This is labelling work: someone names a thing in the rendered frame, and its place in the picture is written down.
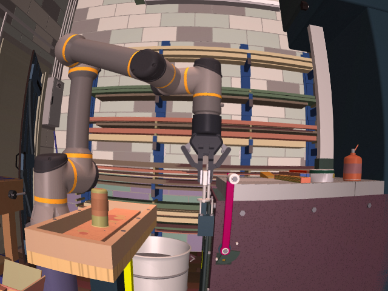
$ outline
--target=electrical box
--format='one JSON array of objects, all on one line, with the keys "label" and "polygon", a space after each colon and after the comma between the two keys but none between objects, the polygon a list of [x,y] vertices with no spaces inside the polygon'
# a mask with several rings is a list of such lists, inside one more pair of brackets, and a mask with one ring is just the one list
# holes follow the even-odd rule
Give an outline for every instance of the electrical box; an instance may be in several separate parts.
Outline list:
[{"label": "electrical box", "polygon": [[57,78],[47,80],[46,96],[44,99],[42,127],[55,130],[61,119],[61,106],[64,83]]}]

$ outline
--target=yellow leg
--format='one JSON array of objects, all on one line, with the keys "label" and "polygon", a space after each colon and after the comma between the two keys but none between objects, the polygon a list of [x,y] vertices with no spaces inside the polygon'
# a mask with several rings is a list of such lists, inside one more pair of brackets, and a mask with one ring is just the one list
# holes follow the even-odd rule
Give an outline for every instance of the yellow leg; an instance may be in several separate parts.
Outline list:
[{"label": "yellow leg", "polygon": [[133,291],[133,266],[132,260],[124,269],[124,284],[125,291]]}]

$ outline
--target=wooden cylinder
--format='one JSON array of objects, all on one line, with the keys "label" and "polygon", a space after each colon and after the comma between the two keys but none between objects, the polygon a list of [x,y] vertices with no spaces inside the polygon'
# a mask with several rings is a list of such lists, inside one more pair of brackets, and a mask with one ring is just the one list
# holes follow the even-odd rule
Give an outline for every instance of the wooden cylinder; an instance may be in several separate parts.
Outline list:
[{"label": "wooden cylinder", "polygon": [[108,191],[101,188],[93,188],[92,197],[92,226],[108,227]]},{"label": "wooden cylinder", "polygon": [[356,155],[354,149],[344,158],[344,181],[360,181],[363,159]]}]

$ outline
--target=magenta lever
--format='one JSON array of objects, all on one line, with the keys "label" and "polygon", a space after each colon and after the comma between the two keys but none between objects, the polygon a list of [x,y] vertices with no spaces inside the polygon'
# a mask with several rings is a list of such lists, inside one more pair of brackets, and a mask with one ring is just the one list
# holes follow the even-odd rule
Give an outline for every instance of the magenta lever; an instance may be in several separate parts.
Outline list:
[{"label": "magenta lever", "polygon": [[235,184],[239,182],[240,178],[235,173],[228,173],[226,178],[226,200],[225,200],[225,217],[224,217],[224,231],[222,235],[221,253],[227,255],[230,252],[230,230],[232,228],[232,213],[233,213],[233,194],[235,191]]}]

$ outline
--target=brown and green cylinder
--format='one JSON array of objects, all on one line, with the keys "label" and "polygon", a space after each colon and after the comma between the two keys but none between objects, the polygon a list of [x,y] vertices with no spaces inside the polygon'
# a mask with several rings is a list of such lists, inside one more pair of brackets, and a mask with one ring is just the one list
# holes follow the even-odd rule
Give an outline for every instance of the brown and green cylinder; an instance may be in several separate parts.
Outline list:
[{"label": "brown and green cylinder", "polygon": [[108,191],[93,188],[92,196],[92,226],[108,227]]}]

